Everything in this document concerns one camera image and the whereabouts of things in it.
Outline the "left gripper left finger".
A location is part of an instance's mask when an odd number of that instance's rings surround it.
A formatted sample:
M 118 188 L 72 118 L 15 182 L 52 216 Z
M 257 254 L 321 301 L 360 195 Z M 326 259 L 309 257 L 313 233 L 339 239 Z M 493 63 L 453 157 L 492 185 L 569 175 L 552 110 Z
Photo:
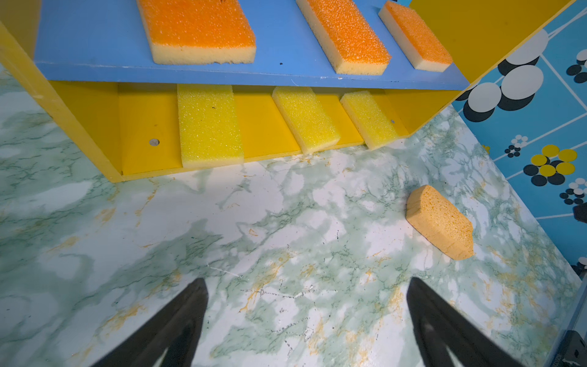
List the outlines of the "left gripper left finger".
M 205 280 L 195 279 L 95 366 L 190 366 L 209 300 Z

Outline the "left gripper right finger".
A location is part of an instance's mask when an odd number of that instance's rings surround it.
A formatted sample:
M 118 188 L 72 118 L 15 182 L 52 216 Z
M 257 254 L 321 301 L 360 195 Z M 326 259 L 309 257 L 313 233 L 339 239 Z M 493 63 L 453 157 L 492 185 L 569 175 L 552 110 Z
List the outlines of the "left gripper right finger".
M 407 302 L 425 366 L 453 366 L 450 353 L 464 366 L 521 365 L 420 278 L 411 278 Z

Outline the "yellow sponge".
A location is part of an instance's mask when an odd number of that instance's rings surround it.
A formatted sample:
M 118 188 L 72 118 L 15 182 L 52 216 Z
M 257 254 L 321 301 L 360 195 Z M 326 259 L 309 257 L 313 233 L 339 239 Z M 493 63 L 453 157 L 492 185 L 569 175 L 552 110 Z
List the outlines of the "yellow sponge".
M 376 150 L 399 139 L 391 119 L 367 90 L 345 93 L 342 107 L 359 131 L 369 150 Z
M 304 154 L 333 147 L 341 139 L 310 87 L 275 87 L 272 98 Z
M 184 168 L 215 168 L 244 161 L 231 86 L 179 84 L 177 105 Z

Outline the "orange sponge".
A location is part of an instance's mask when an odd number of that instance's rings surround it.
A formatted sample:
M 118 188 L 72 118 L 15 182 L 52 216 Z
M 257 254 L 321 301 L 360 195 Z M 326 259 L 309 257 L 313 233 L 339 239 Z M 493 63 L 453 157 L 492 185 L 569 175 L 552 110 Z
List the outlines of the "orange sponge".
M 255 60 L 255 34 L 237 1 L 143 0 L 137 6 L 156 64 L 251 64 Z
M 391 56 L 352 0 L 297 0 L 337 74 L 381 76 Z
M 453 64 L 449 51 L 414 9 L 387 1 L 378 15 L 414 69 L 443 73 Z

